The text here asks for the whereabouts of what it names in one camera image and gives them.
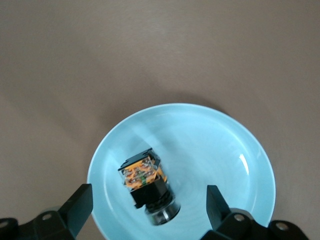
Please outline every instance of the electrical component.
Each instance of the electrical component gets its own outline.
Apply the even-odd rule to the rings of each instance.
[[[165,224],[178,214],[180,205],[162,170],[161,159],[152,148],[127,159],[118,171],[135,207],[145,205],[145,213],[153,225]]]

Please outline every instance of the transparent plastic housing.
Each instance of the transparent plastic housing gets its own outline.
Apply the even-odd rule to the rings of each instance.
[[[131,192],[153,183],[159,177],[162,177],[165,182],[167,181],[167,176],[161,169],[160,159],[156,160],[150,155],[119,170],[119,173],[123,184]]]

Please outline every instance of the plate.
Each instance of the plate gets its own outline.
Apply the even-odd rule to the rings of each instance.
[[[136,209],[118,168],[152,147],[181,204],[170,222],[154,226]],[[116,125],[96,149],[88,171],[92,215],[108,240],[198,240],[211,225],[207,185],[217,185],[230,208],[267,226],[275,178],[258,140],[230,116],[200,105],[171,103],[141,110]]]

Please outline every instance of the screw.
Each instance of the screw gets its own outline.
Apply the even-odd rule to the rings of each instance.
[[[48,220],[52,217],[51,213],[47,213],[46,215],[43,215],[42,216],[42,220],[45,221],[45,220]]]
[[[283,222],[277,222],[276,227],[282,231],[287,231],[289,229],[289,227],[287,226],[287,224],[283,223]]]
[[[241,214],[236,214],[234,215],[235,220],[237,220],[238,222],[242,222],[245,220],[245,217]]]
[[[5,226],[7,226],[9,223],[8,221],[3,221],[3,222],[0,222],[0,228],[4,228]]]

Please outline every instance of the beige table surface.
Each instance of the beige table surface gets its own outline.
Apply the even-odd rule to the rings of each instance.
[[[320,239],[319,1],[0,1],[0,215],[87,179],[101,139],[163,103],[227,112],[265,148],[273,219]],[[102,240],[90,218],[79,240]]]

